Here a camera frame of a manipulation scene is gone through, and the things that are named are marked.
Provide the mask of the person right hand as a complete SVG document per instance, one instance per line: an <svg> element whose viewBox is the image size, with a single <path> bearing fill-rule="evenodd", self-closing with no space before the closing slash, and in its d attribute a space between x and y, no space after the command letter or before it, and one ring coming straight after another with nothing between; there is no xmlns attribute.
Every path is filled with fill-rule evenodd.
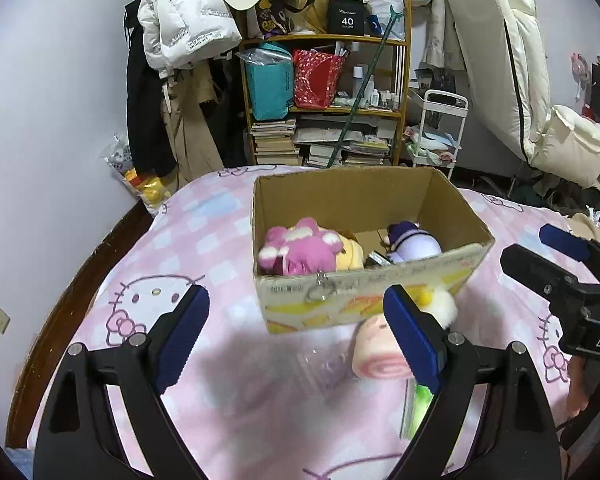
<svg viewBox="0 0 600 480"><path fill-rule="evenodd" d="M588 395L584 383L585 359L573 356L568 363L569 392L566 401L566 415L575 418L588 406Z"/></svg>

